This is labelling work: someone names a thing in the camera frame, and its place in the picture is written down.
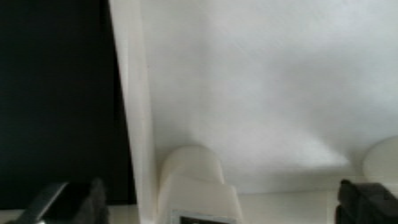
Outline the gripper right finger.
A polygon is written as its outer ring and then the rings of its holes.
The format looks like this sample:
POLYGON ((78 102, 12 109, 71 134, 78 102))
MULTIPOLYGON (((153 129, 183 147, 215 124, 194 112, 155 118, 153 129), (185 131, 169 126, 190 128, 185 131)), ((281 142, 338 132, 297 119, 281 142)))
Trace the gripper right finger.
POLYGON ((398 224, 398 198, 380 183, 339 183, 334 224, 398 224))

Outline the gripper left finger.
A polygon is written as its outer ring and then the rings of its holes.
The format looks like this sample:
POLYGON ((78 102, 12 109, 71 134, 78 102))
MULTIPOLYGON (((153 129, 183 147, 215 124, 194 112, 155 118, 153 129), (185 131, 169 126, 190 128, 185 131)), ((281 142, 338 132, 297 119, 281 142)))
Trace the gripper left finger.
POLYGON ((110 224, 103 181, 50 184, 14 224, 110 224))

